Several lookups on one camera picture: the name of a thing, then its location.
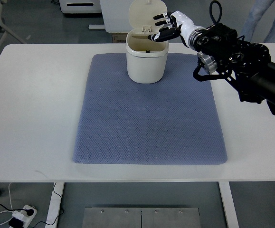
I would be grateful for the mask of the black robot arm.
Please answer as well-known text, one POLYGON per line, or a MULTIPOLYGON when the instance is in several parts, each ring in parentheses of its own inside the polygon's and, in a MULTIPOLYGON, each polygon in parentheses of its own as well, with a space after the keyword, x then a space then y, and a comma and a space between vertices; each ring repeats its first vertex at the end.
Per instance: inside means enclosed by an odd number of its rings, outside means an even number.
POLYGON ((214 16, 211 20, 212 26, 191 36, 198 57, 193 77, 200 82, 225 79, 241 102, 266 100, 275 115, 275 63, 268 47, 245 41, 214 16))

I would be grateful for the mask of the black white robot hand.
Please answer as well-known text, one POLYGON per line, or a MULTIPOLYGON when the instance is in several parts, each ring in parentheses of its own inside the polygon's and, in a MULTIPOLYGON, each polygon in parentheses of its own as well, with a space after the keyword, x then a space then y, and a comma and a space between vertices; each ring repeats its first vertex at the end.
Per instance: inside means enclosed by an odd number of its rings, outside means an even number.
POLYGON ((158 33, 148 35, 147 38, 153 42, 164 42, 180 37, 184 46, 195 50, 194 39, 205 30, 204 27, 195 25, 188 16, 180 11, 165 12, 154 16, 153 19, 161 19, 155 23, 155 26, 167 25, 167 27, 159 29, 158 33))

